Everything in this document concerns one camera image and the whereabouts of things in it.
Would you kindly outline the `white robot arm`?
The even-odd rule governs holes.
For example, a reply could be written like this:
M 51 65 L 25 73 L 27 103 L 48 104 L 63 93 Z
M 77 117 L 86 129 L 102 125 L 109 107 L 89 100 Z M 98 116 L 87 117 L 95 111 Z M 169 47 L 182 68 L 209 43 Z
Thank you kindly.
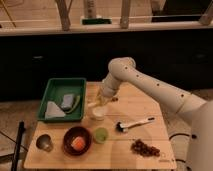
M 213 100 L 207 101 L 193 93 L 141 73 L 131 57 L 114 58 L 108 64 L 108 74 L 102 80 L 97 99 L 107 104 L 128 82 L 143 91 L 191 126 L 185 168 L 186 171 L 213 171 Z

